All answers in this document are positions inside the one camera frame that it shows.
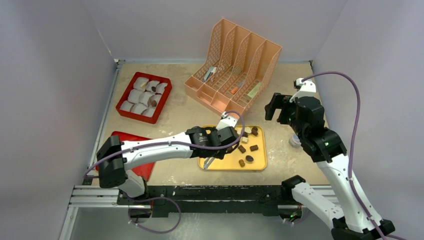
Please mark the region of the black base frame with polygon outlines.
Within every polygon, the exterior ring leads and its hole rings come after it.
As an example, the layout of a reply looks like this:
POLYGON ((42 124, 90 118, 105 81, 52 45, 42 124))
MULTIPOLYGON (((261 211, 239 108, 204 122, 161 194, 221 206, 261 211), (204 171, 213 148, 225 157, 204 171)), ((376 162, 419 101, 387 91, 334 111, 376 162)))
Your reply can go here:
POLYGON ((170 213, 261 214, 294 221, 303 216, 301 204, 282 185, 150 185, 145 194, 118 192, 117 204, 149 208, 154 218, 170 213))

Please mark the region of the metal tongs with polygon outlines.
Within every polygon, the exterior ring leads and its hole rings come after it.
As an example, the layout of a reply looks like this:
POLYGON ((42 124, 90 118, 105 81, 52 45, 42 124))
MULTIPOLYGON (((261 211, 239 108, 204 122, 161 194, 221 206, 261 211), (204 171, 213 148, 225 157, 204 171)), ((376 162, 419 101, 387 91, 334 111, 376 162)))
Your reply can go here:
POLYGON ((207 157, 203 162, 203 170, 208 170, 211 164, 215 161, 215 157, 207 157))

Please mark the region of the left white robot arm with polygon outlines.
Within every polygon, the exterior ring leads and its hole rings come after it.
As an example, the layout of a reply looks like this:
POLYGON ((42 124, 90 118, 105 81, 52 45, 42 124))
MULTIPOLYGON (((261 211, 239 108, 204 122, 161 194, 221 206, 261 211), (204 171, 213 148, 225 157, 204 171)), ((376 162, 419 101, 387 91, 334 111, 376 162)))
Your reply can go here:
POLYGON ((223 159, 240 139, 233 126, 195 126, 170 137, 142 141, 123 141, 119 135, 112 135, 96 153, 99 186, 117 187, 142 205, 148 201, 149 191, 145 181, 133 173, 134 168, 171 159, 223 159))

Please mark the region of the brown bar chocolate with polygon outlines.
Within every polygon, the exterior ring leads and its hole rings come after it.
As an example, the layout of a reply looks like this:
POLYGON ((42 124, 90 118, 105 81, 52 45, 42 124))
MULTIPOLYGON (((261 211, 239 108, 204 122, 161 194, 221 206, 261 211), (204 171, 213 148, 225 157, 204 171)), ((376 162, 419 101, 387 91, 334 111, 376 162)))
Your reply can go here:
POLYGON ((249 149, 250 149, 251 152, 254 152, 254 151, 257 151, 259 149, 259 146, 257 144, 256 145, 251 145, 249 147, 249 149))

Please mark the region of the small clear cup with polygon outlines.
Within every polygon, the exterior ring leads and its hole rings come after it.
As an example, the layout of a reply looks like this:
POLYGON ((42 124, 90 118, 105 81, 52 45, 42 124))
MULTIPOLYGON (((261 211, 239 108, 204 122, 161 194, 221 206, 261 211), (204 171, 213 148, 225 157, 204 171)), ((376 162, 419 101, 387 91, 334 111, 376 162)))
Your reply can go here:
POLYGON ((295 133, 289 138, 288 143, 293 148, 299 148, 301 146, 301 141, 300 141, 299 137, 295 133))

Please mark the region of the orange file organizer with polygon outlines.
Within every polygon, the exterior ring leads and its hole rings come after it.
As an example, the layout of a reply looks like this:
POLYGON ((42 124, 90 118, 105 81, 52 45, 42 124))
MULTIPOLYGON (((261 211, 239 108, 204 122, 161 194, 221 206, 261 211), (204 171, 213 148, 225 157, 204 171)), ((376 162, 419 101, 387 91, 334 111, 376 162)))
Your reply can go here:
POLYGON ((205 63, 184 83, 185 93, 220 115, 245 115, 270 84, 282 47, 225 18, 214 25, 205 63))

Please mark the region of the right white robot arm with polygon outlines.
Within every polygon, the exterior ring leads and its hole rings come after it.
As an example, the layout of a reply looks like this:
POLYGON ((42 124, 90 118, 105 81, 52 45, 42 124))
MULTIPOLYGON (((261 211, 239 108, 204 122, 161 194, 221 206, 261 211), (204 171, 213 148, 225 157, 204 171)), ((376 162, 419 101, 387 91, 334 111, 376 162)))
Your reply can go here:
POLYGON ((299 137, 301 147, 324 173, 338 200, 335 204, 313 191, 306 180, 295 175, 281 183, 280 196, 288 204, 295 201, 307 207, 330 229, 335 240, 377 240, 395 231, 391 220, 373 208, 352 169, 340 136, 324 126, 324 107, 313 96, 295 97, 274 93, 264 107, 265 120, 289 125, 299 137))

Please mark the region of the brown square chocolate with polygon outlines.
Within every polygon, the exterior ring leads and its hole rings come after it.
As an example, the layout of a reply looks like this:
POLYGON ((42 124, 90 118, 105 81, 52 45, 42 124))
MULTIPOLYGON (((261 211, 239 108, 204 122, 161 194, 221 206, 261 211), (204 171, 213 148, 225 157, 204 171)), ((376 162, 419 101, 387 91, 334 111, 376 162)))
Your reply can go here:
POLYGON ((246 153, 246 148, 243 146, 243 145, 239 145, 238 147, 237 147, 237 149, 242 153, 242 154, 244 154, 244 153, 246 153))

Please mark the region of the milk ribbed chocolate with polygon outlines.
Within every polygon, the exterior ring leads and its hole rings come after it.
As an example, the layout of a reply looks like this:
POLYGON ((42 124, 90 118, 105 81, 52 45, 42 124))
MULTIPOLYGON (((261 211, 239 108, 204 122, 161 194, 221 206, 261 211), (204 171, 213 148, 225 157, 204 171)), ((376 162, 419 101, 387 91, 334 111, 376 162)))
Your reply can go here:
POLYGON ((244 168, 245 167, 245 162, 242 160, 242 159, 240 159, 239 161, 238 161, 238 163, 239 163, 239 165, 240 165, 240 167, 241 168, 244 168))

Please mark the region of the red box lid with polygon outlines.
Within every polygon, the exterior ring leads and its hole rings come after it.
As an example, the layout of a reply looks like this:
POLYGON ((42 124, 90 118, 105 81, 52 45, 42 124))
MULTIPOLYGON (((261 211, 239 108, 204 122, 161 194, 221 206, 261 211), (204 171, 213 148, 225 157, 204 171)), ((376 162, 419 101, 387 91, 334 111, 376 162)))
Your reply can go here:
MULTIPOLYGON (((99 161, 104 157, 119 152, 122 150, 121 143, 123 141, 135 141, 142 142, 150 140, 148 137, 138 136, 126 132, 114 131, 111 136, 104 142, 100 149, 96 152, 96 160, 99 161)), ((145 163, 143 165, 136 166, 132 171, 140 177, 143 177, 146 181, 149 180, 153 171, 155 163, 145 163)))

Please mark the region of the yellow tray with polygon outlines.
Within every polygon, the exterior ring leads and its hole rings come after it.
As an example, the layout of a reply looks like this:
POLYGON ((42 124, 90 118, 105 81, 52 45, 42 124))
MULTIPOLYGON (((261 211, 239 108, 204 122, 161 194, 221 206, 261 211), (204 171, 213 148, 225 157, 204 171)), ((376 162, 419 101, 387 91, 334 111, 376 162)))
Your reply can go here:
MULTIPOLYGON (((246 153, 241 153, 236 148, 232 153, 226 154, 223 159, 215 159, 206 171, 260 171, 267 166, 267 151, 264 131, 260 126, 248 125, 245 127, 247 133, 241 138, 239 145, 246 149, 246 153), (258 145, 259 149, 250 151, 250 146, 258 145), (253 162, 247 162, 245 157, 250 155, 253 162), (240 167, 238 161, 243 160, 245 167, 240 167)), ((205 158, 197 160, 198 166, 203 169, 205 158)))

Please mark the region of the red chocolate box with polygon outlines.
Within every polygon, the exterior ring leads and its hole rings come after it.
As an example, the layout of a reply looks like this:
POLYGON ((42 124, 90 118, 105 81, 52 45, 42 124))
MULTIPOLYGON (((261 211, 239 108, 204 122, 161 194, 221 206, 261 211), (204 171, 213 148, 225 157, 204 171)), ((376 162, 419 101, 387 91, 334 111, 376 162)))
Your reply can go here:
POLYGON ((120 116, 156 124, 172 90, 171 80, 162 76, 136 72, 125 88, 115 109, 120 116))

